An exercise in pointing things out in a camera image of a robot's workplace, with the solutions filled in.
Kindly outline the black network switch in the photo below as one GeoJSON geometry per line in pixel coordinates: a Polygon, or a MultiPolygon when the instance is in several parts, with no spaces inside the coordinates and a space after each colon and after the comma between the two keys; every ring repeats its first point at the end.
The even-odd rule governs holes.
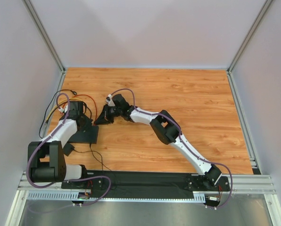
{"type": "Polygon", "coordinates": [[[89,126],[73,134],[68,142],[81,143],[81,144],[96,144],[98,140],[98,134],[99,134],[98,126],[89,126]]]}

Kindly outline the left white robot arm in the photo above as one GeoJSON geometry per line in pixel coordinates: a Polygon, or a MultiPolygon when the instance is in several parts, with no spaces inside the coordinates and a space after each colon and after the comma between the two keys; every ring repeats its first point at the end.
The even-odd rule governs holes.
{"type": "Polygon", "coordinates": [[[27,181],[35,188],[46,188],[63,181],[79,181],[82,165],[66,164],[63,149],[70,138],[84,129],[91,119],[82,101],[70,101],[57,126],[41,141],[28,145],[27,181]]]}

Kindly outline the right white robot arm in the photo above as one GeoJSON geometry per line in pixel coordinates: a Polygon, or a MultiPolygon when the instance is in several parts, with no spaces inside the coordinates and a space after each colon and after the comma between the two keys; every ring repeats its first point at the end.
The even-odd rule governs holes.
{"type": "Polygon", "coordinates": [[[96,125],[111,124],[115,117],[126,121],[149,125],[157,138],[165,145],[177,149],[193,165],[196,172],[215,186],[222,176],[221,170],[214,163],[206,160],[183,135],[181,127],[165,110],[160,112],[145,111],[130,105],[121,94],[108,95],[96,125]]]}

